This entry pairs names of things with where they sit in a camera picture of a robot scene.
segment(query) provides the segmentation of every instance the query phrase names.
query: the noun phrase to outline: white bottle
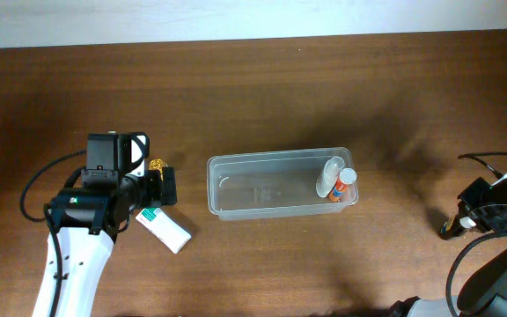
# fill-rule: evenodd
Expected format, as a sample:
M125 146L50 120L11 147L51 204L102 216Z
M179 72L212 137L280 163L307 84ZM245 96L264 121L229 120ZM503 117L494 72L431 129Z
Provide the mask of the white bottle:
M344 167L345 162L340 157L333 157L326 162L320 177L316 181L316 194L318 196L324 198L330 193L332 188L334 188L335 182L338 180L340 171Z

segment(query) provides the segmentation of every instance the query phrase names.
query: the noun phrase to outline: green label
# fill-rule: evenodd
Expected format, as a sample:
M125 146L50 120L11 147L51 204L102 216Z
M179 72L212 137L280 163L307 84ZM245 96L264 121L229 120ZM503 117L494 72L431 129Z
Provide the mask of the green label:
M155 209L146 208L142 211L142 216L144 216L146 219L152 221L154 218L156 218L156 214L154 213Z

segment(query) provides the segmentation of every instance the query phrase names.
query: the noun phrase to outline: wooden table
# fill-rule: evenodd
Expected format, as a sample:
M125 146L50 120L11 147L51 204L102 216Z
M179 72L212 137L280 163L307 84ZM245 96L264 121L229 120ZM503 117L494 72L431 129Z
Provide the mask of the wooden table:
M435 233L476 177L468 151L507 151L507 31L0 50L0 315L31 313L48 229L18 197L89 132L142 130L175 166L166 213L193 238L172 254L143 226L123 233L95 316L302 316L444 296L478 234ZM360 200L342 213L223 222L210 214L215 155L344 146ZM507 170L507 158L490 160ZM37 217L75 158L44 174ZM454 291L507 240L475 249Z

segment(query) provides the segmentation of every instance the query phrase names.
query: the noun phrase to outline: white wall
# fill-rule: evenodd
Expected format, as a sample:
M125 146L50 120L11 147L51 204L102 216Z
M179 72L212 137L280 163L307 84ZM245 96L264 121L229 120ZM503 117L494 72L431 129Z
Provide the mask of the white wall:
M0 0L0 48L507 28L507 0Z

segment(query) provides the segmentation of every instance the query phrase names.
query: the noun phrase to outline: gray plastic container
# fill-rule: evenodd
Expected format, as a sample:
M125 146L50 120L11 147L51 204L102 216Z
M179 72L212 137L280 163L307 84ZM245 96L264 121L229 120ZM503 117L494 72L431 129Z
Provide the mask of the gray plastic container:
M345 148L217 156L207 163L210 212L222 220L340 212L357 203L357 182L338 203L316 194L316 180L334 156L353 167Z

